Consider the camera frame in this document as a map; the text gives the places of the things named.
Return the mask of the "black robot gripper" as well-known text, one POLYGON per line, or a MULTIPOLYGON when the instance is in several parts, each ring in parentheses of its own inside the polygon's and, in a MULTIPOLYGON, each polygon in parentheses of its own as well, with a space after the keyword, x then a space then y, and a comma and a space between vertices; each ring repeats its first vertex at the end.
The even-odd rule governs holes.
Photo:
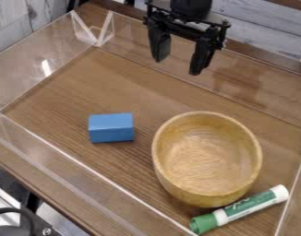
POLYGON ((174 34, 195 41, 188 74, 196 76, 208 66, 214 51, 225 46, 230 21, 211 11, 212 0, 146 0, 150 52, 160 63, 170 55, 174 34))

